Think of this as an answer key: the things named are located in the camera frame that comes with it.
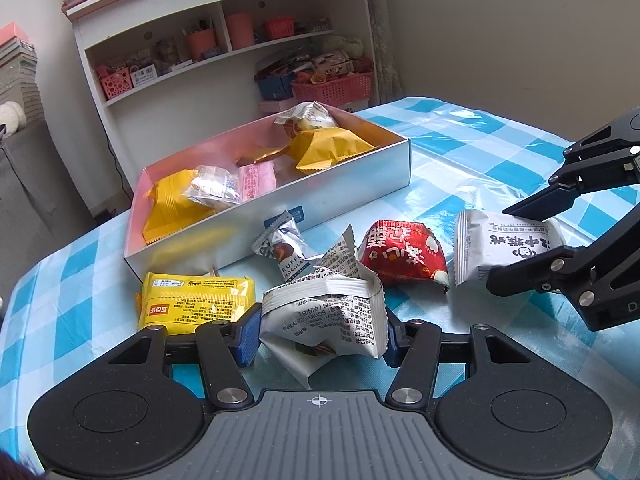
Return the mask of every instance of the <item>orange cup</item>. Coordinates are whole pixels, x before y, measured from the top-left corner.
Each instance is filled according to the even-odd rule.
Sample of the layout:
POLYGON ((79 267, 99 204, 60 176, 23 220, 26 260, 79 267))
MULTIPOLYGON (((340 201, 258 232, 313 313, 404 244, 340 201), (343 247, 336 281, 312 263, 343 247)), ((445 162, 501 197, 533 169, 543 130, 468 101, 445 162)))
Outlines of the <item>orange cup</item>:
POLYGON ((249 13, 238 12, 227 16, 225 21, 226 28, 229 31, 231 47, 234 50, 255 44, 254 24, 249 13))
POLYGON ((216 46, 216 35, 212 28, 199 30, 187 36, 187 44, 194 62, 202 61, 202 53, 216 46))

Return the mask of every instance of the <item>blue storage box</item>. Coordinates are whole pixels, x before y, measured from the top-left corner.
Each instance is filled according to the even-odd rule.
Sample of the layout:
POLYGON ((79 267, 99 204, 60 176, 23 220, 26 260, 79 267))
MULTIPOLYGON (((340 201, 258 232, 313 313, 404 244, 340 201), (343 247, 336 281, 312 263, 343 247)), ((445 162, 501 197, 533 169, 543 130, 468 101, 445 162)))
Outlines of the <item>blue storage box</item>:
POLYGON ((265 101, 282 101, 293 97, 291 83, 296 80, 293 72, 282 77, 267 77, 258 79, 260 93, 265 101))

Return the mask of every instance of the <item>yellow snack package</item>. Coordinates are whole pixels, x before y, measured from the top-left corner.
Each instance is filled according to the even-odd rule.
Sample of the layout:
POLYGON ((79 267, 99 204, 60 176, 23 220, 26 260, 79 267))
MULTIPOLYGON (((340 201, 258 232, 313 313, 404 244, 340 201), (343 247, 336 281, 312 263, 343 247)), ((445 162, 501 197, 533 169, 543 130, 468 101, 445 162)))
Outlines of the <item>yellow snack package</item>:
POLYGON ((183 196, 195 177, 195 170, 182 170, 158 180, 149 196, 153 209, 142 229, 147 244, 184 229, 215 213, 215 209, 192 202, 183 196))
POLYGON ((251 278, 148 272, 140 295, 138 329, 159 324, 170 335, 190 334, 213 319, 235 322, 254 303, 255 283, 251 278))
POLYGON ((288 149, 289 146, 285 146, 284 148, 255 148, 245 155, 240 156, 236 160, 236 166, 240 168, 241 166, 267 162, 268 160, 278 158, 280 155, 284 155, 288 149))
POLYGON ((297 134, 291 139, 287 153, 296 161, 297 170, 311 174, 373 149, 351 130, 319 128, 297 134))

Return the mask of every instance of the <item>snack wrapper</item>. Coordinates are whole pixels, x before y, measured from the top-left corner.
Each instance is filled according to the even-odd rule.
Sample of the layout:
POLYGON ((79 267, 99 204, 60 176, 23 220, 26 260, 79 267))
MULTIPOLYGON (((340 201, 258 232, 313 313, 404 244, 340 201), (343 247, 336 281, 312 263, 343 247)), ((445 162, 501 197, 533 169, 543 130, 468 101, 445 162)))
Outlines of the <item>snack wrapper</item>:
POLYGON ((316 128, 333 128, 338 124, 329 110, 316 101, 299 103, 276 115, 275 124, 283 124, 287 135, 293 139, 298 133, 316 128))
POLYGON ((449 288, 447 261, 433 231, 418 222, 378 220, 358 248, 366 267, 385 285, 433 280, 449 288))
POLYGON ((465 209, 456 219, 456 286, 485 280, 494 267, 521 262, 564 245, 554 219, 539 222, 503 213, 465 209))
POLYGON ((216 166, 198 166, 183 195, 192 202, 220 211, 276 189, 273 162, 261 162, 230 172, 216 166))
POLYGON ((217 166, 198 166, 183 195, 196 204, 226 209, 240 203, 238 174, 217 166))
POLYGON ((148 272, 140 294, 138 329, 160 324, 169 334, 193 333, 198 325, 213 319, 235 322, 254 303, 251 278, 148 272))
POLYGON ((287 153, 296 161, 297 170, 312 174, 373 149, 351 130, 336 127, 300 132, 289 143, 287 153))
POLYGON ((281 155, 284 155, 285 153, 287 153, 288 149, 288 145, 284 148, 254 148, 236 159, 236 166, 241 168, 250 164, 267 162, 273 160, 274 158, 278 158, 281 155))
POLYGON ((351 225, 314 272, 264 293, 260 340, 305 387, 340 355, 379 359, 386 351, 385 295, 355 257, 351 225))
POLYGON ((282 213, 252 244, 254 253, 273 258, 286 282, 314 270, 313 251, 305 244, 296 221, 288 211, 282 213))
POLYGON ((246 202, 276 189, 276 174, 273 161, 250 164, 238 169, 238 192, 240 202, 246 202))
POLYGON ((192 202, 182 194, 195 175, 194 170, 182 170, 154 184, 149 192, 154 206, 142 229, 142 236, 147 244, 165 238, 216 212, 213 208, 192 202))

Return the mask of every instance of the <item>crumpled white wrapper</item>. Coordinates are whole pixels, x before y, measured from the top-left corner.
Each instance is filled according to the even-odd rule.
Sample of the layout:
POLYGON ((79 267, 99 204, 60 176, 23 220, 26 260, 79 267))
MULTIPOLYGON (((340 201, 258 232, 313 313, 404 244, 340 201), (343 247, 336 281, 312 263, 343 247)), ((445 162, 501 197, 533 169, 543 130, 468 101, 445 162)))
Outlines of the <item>crumpled white wrapper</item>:
POLYGON ((314 272, 264 293, 260 340, 305 388, 337 356, 384 354, 385 293, 356 259, 351 225, 314 272))
POLYGON ((521 262, 564 244, 557 220, 543 222, 465 209, 456 218, 456 286, 485 280, 494 267, 521 262))

